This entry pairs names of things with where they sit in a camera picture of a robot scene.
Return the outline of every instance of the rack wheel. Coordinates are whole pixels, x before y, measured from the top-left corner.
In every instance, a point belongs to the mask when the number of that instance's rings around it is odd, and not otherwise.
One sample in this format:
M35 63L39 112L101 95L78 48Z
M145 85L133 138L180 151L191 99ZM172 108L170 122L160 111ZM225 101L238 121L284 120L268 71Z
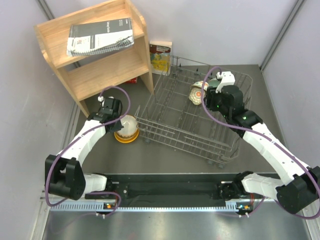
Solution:
M222 164L222 163L218 163L218 168L219 168L219 169L224 169L224 168L225 168L225 165Z

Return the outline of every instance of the wall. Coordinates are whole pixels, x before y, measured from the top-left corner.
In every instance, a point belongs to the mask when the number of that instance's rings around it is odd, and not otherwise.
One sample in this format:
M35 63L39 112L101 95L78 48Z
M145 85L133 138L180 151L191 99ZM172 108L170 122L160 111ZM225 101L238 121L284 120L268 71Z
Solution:
M289 149L319 165L320 1L308 0L267 65L264 76Z
M172 41L173 54L208 64L261 64L292 0L131 0L149 40ZM104 0L46 0L56 17Z
M44 187L44 162L62 147L73 100L45 62L34 0L0 3L0 239L27 239Z

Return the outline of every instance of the wire basket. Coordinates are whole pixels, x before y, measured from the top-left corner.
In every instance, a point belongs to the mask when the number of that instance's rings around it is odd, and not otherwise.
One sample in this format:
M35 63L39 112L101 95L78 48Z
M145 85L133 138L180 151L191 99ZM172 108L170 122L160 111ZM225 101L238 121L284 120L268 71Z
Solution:
M228 127L212 121L202 105L189 100L191 85L202 81L213 66L172 56L170 73L163 72L143 110L135 117L140 135L146 142L155 141L197 155L220 167L239 155L240 137ZM235 85L243 92L246 108L250 107L252 78L231 71ZM225 122L219 112L212 116Z

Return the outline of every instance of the stack of magazines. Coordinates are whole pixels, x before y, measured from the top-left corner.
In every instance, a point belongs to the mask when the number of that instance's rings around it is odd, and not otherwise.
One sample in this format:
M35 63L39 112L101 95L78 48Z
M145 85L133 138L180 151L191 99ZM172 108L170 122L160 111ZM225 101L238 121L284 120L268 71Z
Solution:
M66 54L70 57L104 54L133 44L134 32L130 18L72 25Z

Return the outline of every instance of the wooden shelf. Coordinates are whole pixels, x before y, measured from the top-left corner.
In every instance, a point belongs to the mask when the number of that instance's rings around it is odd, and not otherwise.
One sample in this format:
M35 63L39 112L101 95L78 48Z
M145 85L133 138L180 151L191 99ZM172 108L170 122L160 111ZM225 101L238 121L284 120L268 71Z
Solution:
M72 25L123 18L131 18L134 36L132 47L109 53L72 71L66 70L66 65L89 57L67 56L67 41ZM138 76L150 93L154 93L146 22L130 0L109 0L38 24L34 26L34 31L44 59L84 115L90 114L85 99L108 86L116 86Z
M70 87L81 101L147 72L148 65L131 47L70 71Z
M101 17L93 16L89 19L79 19L79 22L73 24L88 24L95 22L103 22L114 19L129 18L130 14L127 10L122 9ZM48 46L48 54L52 57L53 65L58 69L66 65L75 63L81 59L85 59L87 56L68 56L67 55L67 40L69 36L70 26L66 26L59 32L55 32L51 35L45 36L45 41ZM144 32L139 25L132 19L133 37L135 39L143 37Z

